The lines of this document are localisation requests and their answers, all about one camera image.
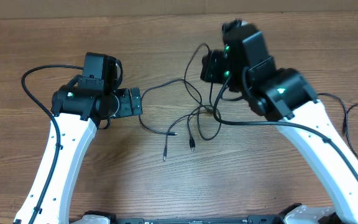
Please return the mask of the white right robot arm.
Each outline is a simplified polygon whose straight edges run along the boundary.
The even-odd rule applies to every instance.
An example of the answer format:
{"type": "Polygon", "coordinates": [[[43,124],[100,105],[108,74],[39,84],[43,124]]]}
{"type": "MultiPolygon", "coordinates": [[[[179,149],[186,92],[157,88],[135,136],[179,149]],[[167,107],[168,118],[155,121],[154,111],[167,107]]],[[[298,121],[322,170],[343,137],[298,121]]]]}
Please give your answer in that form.
{"type": "Polygon", "coordinates": [[[239,92],[262,126],[274,126],[300,152],[332,205],[290,205],[275,215],[249,215],[246,223],[358,223],[358,158],[334,128],[308,80],[277,68],[263,34],[246,21],[222,26],[224,48],[203,57],[201,79],[239,92]]]}

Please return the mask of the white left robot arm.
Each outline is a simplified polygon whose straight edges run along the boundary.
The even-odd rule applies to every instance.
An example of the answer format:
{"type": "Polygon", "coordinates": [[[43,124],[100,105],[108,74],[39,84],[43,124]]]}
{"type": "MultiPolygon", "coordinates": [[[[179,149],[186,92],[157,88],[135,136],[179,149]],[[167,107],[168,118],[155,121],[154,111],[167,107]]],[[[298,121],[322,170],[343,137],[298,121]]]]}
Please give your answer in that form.
{"type": "Polygon", "coordinates": [[[41,109],[51,127],[30,192],[14,223],[68,223],[71,199],[86,151],[100,123],[142,114],[140,90],[121,88],[122,63],[88,52],[74,76],[41,109]]]}

